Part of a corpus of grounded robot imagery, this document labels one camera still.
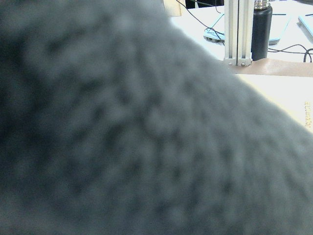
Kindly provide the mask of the black water bottle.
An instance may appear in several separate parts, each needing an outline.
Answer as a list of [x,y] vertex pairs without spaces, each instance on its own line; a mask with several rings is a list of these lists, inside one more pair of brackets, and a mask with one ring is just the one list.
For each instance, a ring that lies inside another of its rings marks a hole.
[[252,61],[267,58],[272,7],[269,0],[255,0],[252,24]]

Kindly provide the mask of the blue teach pendant tablet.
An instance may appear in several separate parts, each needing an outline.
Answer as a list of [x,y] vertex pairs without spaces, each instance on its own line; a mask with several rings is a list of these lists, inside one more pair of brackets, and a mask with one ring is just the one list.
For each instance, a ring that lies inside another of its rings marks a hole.
[[[279,43],[290,22],[290,18],[290,15],[283,13],[272,15],[269,34],[270,46]],[[203,37],[213,41],[224,41],[224,13],[220,13],[209,28],[204,30]]]

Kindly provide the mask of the grey microfibre cloth pink underside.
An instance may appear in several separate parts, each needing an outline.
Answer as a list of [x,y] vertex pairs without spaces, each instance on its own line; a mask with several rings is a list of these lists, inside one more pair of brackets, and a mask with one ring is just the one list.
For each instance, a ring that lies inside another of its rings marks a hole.
[[310,235],[313,137],[155,0],[3,0],[0,232]]

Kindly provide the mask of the aluminium frame post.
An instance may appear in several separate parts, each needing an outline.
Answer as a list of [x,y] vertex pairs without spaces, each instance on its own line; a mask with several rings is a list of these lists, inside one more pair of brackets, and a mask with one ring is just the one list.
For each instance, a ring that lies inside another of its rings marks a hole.
[[224,1],[224,62],[230,66],[244,67],[252,62],[253,12],[253,0]]

